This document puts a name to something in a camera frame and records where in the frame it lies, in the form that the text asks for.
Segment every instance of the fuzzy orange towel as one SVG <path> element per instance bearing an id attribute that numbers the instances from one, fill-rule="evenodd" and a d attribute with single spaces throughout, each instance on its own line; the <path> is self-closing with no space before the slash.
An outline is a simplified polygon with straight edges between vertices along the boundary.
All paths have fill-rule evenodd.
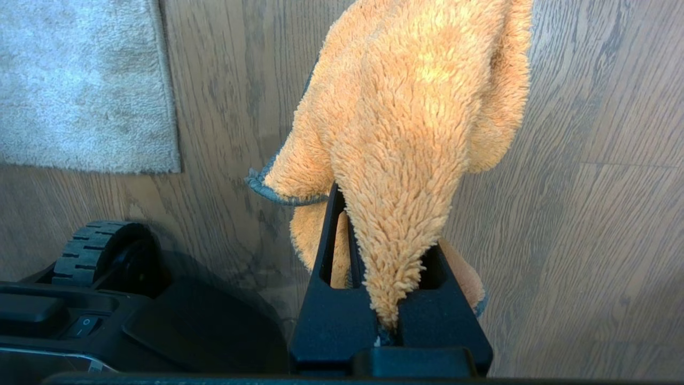
<path id="1" fill-rule="evenodd" d="M 493 167 L 521 124 L 531 0 L 358 0 L 330 28 L 293 129 L 249 185 L 299 206 L 291 234 L 311 267 L 327 194 L 342 190 L 383 326 L 418 287 L 461 176 Z M 444 240 L 471 305 L 484 289 Z M 348 268 L 341 216 L 333 285 Z"/>

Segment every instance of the button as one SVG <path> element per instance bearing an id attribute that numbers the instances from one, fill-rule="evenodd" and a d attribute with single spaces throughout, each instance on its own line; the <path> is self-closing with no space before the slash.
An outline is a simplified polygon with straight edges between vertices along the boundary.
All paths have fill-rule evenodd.
<path id="1" fill-rule="evenodd" d="M 97 316 L 80 316 L 66 331 L 67 338 L 83 338 L 90 334 L 97 326 L 100 319 Z"/>

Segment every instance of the wooden floor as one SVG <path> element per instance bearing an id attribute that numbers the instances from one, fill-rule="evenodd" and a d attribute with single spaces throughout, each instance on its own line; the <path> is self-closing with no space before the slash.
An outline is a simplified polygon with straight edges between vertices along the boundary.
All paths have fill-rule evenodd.
<path id="1" fill-rule="evenodd" d="M 243 183 L 285 140 L 351 3 L 163 0 L 183 173 L 0 166 L 0 280 L 95 219 L 151 223 L 176 274 L 238 284 L 287 327 L 307 280 L 290 209 Z M 525 124 L 465 178 L 446 235 L 482 274 L 496 376 L 684 378 L 684 2 L 539 0 Z"/>

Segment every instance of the gray rug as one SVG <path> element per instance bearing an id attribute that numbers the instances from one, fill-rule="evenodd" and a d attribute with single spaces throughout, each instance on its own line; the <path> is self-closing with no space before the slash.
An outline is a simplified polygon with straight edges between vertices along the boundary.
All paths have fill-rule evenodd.
<path id="1" fill-rule="evenodd" d="M 0 0 L 0 162 L 180 172 L 157 0 Z"/>

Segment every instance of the mop pad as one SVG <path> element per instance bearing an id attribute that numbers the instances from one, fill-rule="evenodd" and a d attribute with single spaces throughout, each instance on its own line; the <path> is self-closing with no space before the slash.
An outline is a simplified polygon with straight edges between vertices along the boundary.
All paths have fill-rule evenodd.
<path id="1" fill-rule="evenodd" d="M 330 28 L 282 149 L 250 171 L 257 193 L 297 206 L 292 243 L 308 268 L 339 185 L 388 330 L 438 242 L 482 309 L 479 276 L 440 236 L 462 175 L 496 165 L 522 122 L 530 18 L 531 0 L 358 0 Z M 346 231 L 341 216 L 333 286 L 349 265 Z"/>
<path id="2" fill-rule="evenodd" d="M 0 163 L 180 172 L 157 0 L 5 0 Z"/>

